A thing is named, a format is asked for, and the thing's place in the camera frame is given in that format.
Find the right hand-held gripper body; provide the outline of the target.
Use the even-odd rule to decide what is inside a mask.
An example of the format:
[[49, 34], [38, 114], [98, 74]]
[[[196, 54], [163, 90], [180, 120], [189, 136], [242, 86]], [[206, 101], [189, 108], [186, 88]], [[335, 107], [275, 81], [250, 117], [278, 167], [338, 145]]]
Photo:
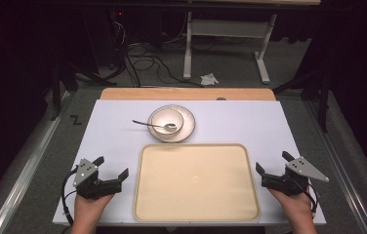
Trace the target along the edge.
[[316, 169], [304, 157], [290, 160], [283, 175], [271, 175], [261, 169], [261, 186], [284, 193], [287, 196], [304, 193], [311, 178], [329, 182], [330, 178]]

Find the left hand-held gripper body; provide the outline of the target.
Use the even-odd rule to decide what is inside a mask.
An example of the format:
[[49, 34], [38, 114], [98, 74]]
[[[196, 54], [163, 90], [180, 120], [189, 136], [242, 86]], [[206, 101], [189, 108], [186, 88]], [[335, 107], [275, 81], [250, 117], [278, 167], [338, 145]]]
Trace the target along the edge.
[[99, 179], [99, 166], [94, 165], [93, 162], [85, 158], [80, 160], [73, 181], [77, 194], [85, 199], [98, 200], [100, 197], [121, 192], [122, 181], [118, 178]]

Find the person's left hand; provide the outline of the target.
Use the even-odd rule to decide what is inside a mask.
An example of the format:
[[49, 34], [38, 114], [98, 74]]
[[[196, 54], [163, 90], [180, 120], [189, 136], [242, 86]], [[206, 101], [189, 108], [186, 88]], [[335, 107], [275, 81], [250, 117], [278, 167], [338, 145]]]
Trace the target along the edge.
[[74, 204], [74, 223], [97, 225], [103, 211], [112, 200], [112, 195], [100, 197], [98, 200], [85, 199], [77, 195]]

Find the person's right hand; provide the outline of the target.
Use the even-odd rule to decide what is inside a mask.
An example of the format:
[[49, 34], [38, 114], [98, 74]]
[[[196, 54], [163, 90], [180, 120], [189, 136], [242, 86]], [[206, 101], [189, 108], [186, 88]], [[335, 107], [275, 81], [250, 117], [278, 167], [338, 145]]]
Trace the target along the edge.
[[291, 227], [298, 229], [313, 224], [311, 203], [304, 193], [287, 196], [273, 189], [269, 189], [269, 193], [280, 203]]

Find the white table board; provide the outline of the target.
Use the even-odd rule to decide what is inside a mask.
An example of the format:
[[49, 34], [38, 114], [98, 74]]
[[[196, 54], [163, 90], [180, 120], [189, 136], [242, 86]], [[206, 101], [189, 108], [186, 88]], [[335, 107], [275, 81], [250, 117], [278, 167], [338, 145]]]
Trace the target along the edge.
[[[195, 118], [194, 132], [185, 140], [163, 143], [148, 131], [151, 113], [167, 105], [165, 100], [104, 100], [96, 102], [83, 136], [74, 165], [85, 158], [94, 161], [103, 156], [99, 166], [102, 180], [115, 179], [125, 169], [129, 176], [122, 191], [105, 208], [102, 226], [267, 226], [287, 221], [279, 203], [261, 186], [256, 163], [271, 175], [285, 172], [282, 152], [299, 155], [282, 105], [268, 100], [178, 100]], [[135, 217], [135, 195], [142, 150], [151, 144], [241, 144], [248, 152], [260, 205], [260, 216], [239, 222], [144, 222]]]

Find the beige plastic tray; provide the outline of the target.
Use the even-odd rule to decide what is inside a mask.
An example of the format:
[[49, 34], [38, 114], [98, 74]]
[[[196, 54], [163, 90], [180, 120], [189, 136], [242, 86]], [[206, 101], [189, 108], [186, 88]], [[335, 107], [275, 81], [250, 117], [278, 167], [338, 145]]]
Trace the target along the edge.
[[143, 148], [135, 217], [144, 222], [239, 222], [260, 216], [241, 144], [151, 144]]

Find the metal spoon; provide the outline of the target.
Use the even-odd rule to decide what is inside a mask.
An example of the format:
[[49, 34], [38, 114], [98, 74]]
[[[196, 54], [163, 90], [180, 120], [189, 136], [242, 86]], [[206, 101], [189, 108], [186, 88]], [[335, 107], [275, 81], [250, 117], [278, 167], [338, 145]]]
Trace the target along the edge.
[[[133, 123], [153, 127], [153, 124], [148, 124], [148, 123], [140, 122], [140, 121], [137, 121], [137, 120], [133, 120]], [[164, 129], [168, 132], [173, 132], [177, 129], [177, 126], [175, 124], [169, 123], [169, 124], [166, 124], [166, 125], [162, 126], [162, 129]]]

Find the black metal stand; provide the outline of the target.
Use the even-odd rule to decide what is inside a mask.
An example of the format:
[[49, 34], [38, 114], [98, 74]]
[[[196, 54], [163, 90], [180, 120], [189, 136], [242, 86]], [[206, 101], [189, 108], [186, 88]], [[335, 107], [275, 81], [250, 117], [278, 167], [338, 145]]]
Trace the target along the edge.
[[316, 68], [296, 76], [293, 80], [274, 88], [272, 91], [275, 95], [278, 95], [289, 89], [302, 86], [302, 100], [318, 100], [317, 122], [321, 130], [326, 133], [330, 73], [331, 70], [329, 68]]

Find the white ceramic bowl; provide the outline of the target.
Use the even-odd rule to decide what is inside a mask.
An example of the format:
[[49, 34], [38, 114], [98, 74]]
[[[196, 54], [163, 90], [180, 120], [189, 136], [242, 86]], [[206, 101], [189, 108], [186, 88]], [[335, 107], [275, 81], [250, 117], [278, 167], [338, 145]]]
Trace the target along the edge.
[[[173, 108], [163, 108], [155, 110], [152, 115], [149, 117], [149, 123], [153, 124], [152, 129], [160, 135], [172, 135], [178, 133], [183, 124], [184, 124], [184, 117], [182, 114]], [[177, 129], [173, 132], [168, 132], [162, 129], [162, 126], [166, 124], [175, 124]]]

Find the white plate with dark rim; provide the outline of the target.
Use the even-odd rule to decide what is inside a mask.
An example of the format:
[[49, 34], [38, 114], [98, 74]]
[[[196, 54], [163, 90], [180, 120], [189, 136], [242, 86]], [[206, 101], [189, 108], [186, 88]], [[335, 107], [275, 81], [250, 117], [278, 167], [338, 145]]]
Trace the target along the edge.
[[194, 115], [187, 108], [176, 104], [164, 105], [157, 108], [156, 110], [163, 108], [173, 108], [178, 110], [183, 116], [183, 126], [178, 133], [172, 135], [160, 135], [157, 134], [152, 127], [148, 127], [148, 131], [151, 133], [151, 135], [163, 142], [180, 142], [187, 139], [195, 129]]

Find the wooden table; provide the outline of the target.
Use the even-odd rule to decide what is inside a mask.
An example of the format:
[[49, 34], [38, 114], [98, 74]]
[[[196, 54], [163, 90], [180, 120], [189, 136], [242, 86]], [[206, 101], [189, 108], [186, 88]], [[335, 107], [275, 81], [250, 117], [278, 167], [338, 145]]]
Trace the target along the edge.
[[271, 89], [253, 88], [106, 88], [105, 100], [269, 100], [276, 101]]

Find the crumpled white paper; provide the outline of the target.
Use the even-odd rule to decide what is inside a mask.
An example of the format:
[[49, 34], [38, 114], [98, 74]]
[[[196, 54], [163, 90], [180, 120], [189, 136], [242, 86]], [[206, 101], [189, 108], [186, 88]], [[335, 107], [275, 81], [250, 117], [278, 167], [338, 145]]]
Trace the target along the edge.
[[214, 86], [218, 83], [219, 81], [213, 73], [201, 76], [201, 84], [204, 86], [210, 86], [210, 85]]

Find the aluminium rail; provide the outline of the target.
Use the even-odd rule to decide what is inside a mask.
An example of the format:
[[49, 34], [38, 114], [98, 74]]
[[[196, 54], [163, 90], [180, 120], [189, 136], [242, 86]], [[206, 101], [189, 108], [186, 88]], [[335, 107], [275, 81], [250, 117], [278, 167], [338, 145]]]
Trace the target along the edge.
[[46, 118], [37, 129], [35, 136], [29, 144], [27, 160], [23, 168], [18, 173], [16, 181], [0, 208], [0, 234], [7, 229], [10, 221], [18, 210], [20, 203], [34, 178], [34, 175], [40, 165], [40, 162], [48, 148], [48, 145], [56, 131], [60, 121], [61, 114], [66, 110], [74, 92], [64, 91], [58, 100], [61, 102], [61, 109], [56, 112], [56, 117]]
[[353, 183], [348, 176], [344, 163], [341, 161], [338, 152], [336, 151], [332, 140], [328, 134], [322, 129], [318, 122], [316, 108], [311, 101], [305, 101], [304, 106], [309, 113], [313, 125], [317, 129], [323, 144], [328, 152], [328, 158], [335, 173], [338, 184], [341, 186], [342, 192], [346, 198], [347, 204], [350, 207], [353, 217], [355, 218], [362, 234], [367, 234], [367, 212], [362, 199], [356, 191]]

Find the white metal desk frame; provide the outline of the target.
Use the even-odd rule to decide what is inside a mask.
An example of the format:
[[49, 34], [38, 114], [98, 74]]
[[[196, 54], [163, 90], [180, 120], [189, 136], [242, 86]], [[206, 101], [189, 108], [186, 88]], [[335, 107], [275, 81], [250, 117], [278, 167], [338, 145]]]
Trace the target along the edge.
[[[321, 0], [186, 0], [189, 4], [220, 3], [235, 4], [247, 9], [254, 5], [263, 7], [309, 7], [318, 6]], [[191, 78], [192, 66], [192, 37], [212, 36], [231, 38], [254, 38], [263, 41], [261, 48], [254, 52], [254, 60], [259, 70], [261, 81], [268, 84], [270, 79], [265, 67], [264, 55], [275, 26], [277, 13], [270, 13], [264, 20], [240, 20], [240, 19], [193, 19], [192, 11], [186, 13], [185, 54], [183, 62], [183, 78]]]

